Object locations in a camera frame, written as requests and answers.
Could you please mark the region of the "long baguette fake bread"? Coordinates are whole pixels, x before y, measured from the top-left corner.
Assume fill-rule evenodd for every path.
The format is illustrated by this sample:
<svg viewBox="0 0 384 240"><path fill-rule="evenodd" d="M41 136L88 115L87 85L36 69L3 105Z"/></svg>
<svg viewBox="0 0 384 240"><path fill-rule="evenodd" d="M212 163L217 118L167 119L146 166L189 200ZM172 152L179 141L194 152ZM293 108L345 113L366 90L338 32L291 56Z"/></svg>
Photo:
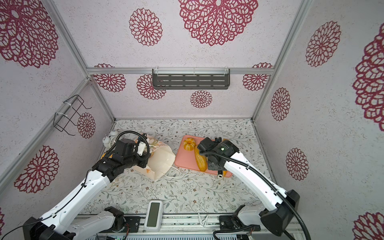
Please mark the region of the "long baguette fake bread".
<svg viewBox="0 0 384 240"><path fill-rule="evenodd" d="M205 172L208 169L207 158L205 156L200 155L200 152L197 146L195 146L194 153L195 153L195 160L199 170L201 172Z"/></svg>

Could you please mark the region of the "striped ring doughnut fake bread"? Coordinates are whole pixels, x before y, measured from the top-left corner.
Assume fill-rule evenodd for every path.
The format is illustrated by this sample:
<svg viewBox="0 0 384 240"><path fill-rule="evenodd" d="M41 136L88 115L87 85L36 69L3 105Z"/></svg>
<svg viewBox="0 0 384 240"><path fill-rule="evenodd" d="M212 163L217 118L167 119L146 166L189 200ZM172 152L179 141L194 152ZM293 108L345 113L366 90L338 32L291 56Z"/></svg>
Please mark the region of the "striped ring doughnut fake bread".
<svg viewBox="0 0 384 240"><path fill-rule="evenodd" d="M186 138L183 141L183 147L186 151L193 151L196 146L196 141L193 138Z"/></svg>

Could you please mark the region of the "printed paper bag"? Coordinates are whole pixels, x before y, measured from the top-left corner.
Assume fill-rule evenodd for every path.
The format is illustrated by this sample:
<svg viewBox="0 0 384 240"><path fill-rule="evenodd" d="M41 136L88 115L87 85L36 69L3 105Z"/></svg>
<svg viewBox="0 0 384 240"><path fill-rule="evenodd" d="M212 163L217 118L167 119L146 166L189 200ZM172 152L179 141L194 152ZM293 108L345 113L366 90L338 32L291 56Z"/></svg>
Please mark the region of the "printed paper bag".
<svg viewBox="0 0 384 240"><path fill-rule="evenodd" d="M151 153L147 166L144 168L134 166L133 169L153 181L163 176L167 177L166 173L173 167L176 155L170 146L152 136L148 136L147 142Z"/></svg>

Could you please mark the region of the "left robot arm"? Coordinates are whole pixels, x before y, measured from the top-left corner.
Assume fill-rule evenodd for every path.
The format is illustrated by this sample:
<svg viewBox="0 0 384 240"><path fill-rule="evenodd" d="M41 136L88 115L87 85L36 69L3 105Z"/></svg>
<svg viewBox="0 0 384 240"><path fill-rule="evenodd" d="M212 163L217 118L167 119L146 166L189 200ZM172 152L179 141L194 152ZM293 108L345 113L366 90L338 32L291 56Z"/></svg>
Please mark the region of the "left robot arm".
<svg viewBox="0 0 384 240"><path fill-rule="evenodd" d="M39 219L29 218L24 225L26 240L85 240L104 230L121 231L125 227L124 213L114 207L104 209L98 215L77 224L73 220L86 204L103 188L113 182L125 169L145 168L150 149L118 150L105 154L81 183L62 201Z"/></svg>

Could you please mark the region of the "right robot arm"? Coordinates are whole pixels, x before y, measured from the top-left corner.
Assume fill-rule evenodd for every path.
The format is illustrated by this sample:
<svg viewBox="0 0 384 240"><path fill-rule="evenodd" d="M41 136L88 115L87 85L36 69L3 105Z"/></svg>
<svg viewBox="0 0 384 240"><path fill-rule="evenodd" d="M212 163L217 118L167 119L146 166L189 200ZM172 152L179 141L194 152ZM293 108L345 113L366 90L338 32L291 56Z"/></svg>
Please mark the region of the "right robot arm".
<svg viewBox="0 0 384 240"><path fill-rule="evenodd" d="M257 170L229 140L205 138L197 146L209 170L229 171L261 201L258 206L240 206L231 218L235 229L265 227L275 236L288 235L286 228L297 215L300 195L286 191Z"/></svg>

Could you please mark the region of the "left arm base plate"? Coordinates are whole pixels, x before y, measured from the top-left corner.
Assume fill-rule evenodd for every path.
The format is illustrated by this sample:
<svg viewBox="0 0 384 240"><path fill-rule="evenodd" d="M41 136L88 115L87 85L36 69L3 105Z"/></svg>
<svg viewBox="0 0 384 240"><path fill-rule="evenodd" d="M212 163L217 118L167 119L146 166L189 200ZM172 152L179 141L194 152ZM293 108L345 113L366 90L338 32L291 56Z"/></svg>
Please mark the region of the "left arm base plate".
<svg viewBox="0 0 384 240"><path fill-rule="evenodd" d="M139 216L127 216L124 217L123 228L120 230L121 233L137 233L140 227L141 217Z"/></svg>

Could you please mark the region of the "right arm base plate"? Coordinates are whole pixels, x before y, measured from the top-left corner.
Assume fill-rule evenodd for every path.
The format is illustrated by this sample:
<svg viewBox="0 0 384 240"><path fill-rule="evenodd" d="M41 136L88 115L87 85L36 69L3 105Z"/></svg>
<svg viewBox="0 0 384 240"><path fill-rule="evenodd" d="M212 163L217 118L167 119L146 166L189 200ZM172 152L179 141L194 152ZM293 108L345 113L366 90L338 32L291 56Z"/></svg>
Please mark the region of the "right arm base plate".
<svg viewBox="0 0 384 240"><path fill-rule="evenodd" d="M234 216L219 216L219 224L220 230L213 232L213 237L215 240L219 240L220 238L217 236L218 234L233 234L239 232L259 232L261 230L260 225L244 225L239 219Z"/></svg>

